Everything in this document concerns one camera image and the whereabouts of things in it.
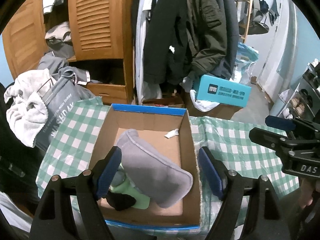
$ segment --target wooden wardrobe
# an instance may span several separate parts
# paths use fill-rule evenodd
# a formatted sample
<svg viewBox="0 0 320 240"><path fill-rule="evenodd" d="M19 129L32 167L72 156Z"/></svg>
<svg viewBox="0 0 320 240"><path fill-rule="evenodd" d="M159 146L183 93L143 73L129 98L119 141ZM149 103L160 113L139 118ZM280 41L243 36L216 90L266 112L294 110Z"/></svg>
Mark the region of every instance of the wooden wardrobe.
<svg viewBox="0 0 320 240"><path fill-rule="evenodd" d="M69 61L122 61L124 85L88 83L86 86L101 96L105 104L130 104L133 100L131 3L132 0L68 0L75 51ZM14 78L35 69L48 50L43 22L42 0L27 0L4 29L4 51Z"/></svg>

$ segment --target person's hand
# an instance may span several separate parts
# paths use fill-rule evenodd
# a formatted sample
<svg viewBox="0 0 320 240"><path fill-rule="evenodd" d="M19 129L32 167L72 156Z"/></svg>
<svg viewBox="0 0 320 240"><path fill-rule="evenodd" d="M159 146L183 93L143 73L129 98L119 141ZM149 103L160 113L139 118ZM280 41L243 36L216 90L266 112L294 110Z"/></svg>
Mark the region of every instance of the person's hand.
<svg viewBox="0 0 320 240"><path fill-rule="evenodd" d="M301 195L298 200L300 207L303 209L312 204L312 193L314 191L320 192L320 180L314 181L306 178L302 179Z"/></svg>

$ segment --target cardboard box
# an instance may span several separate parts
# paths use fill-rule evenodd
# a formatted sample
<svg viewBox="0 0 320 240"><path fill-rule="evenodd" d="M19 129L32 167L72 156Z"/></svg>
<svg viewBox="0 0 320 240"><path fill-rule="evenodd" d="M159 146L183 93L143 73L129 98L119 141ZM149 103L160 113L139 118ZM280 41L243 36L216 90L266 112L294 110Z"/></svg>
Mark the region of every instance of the cardboard box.
<svg viewBox="0 0 320 240"><path fill-rule="evenodd" d="M184 108L183 100L179 95L175 97L169 97L169 98L144 100L142 104L144 106L166 106L166 107Z"/></svg>
<svg viewBox="0 0 320 240"><path fill-rule="evenodd" d="M198 109L196 109L195 106L193 105L189 93L183 92L182 98L183 98L183 102L185 103L186 109L188 109L190 116L196 116L196 117L209 116L209 117L230 120L236 112L242 109L242 107L239 107L239 106L219 104L217 107L215 107L214 109L208 112L201 112Z"/></svg>
<svg viewBox="0 0 320 240"><path fill-rule="evenodd" d="M164 135L179 128L179 135L170 139ZM95 143L89 169L115 145L127 129L136 129L139 137L149 142L161 154L193 176L189 193L174 206L160 208L150 201L146 210L129 208L118 212L105 199L99 201L106 220L151 227L183 228L200 225L201 183L199 168L186 109L112 104Z"/></svg>
<svg viewBox="0 0 320 240"><path fill-rule="evenodd" d="M194 83L197 100L206 100L226 105L245 107L251 87L222 78L203 75Z"/></svg>

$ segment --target light green cloth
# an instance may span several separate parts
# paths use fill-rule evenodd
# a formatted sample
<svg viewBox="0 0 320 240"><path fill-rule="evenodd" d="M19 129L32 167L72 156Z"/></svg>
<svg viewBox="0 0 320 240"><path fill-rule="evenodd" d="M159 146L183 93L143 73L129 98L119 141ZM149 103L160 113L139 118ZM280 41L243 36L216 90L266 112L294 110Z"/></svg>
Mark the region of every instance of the light green cloth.
<svg viewBox="0 0 320 240"><path fill-rule="evenodd" d="M135 198L136 203L132 206L138 209L147 209L150 203L150 198L142 193L138 192L130 184L130 180L126 176L124 182L116 187L110 187L110 191L114 193L127 194Z"/></svg>
<svg viewBox="0 0 320 240"><path fill-rule="evenodd" d="M40 166L36 184L39 197L54 174L62 178L78 176L89 166L93 146L109 110L102 105L101 98L82 100L60 125ZM192 137L196 151L207 146L213 156L223 161L228 169L238 171L242 176L258 178L268 175L276 193L282 197L299 187L298 178L281 172L282 163L275 152L254 144L249 139L249 131L259 127L272 132L284 133L267 126L245 124L211 117L190 117ZM144 230L148 234L206 234L216 219L221 201L212 195L208 182L200 173L202 182L200 229L188 230ZM243 198L238 224L244 223L248 197ZM78 209L76 198L72 205Z"/></svg>

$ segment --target gray cushion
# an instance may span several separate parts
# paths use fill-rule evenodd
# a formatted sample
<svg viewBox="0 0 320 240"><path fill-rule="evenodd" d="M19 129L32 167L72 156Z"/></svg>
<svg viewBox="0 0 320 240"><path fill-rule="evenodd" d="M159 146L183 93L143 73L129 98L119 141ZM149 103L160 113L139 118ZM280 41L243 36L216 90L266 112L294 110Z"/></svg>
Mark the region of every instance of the gray cushion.
<svg viewBox="0 0 320 240"><path fill-rule="evenodd" d="M125 172L159 207L174 205L191 189L192 175L139 138L135 129L125 131L116 145L121 148Z"/></svg>

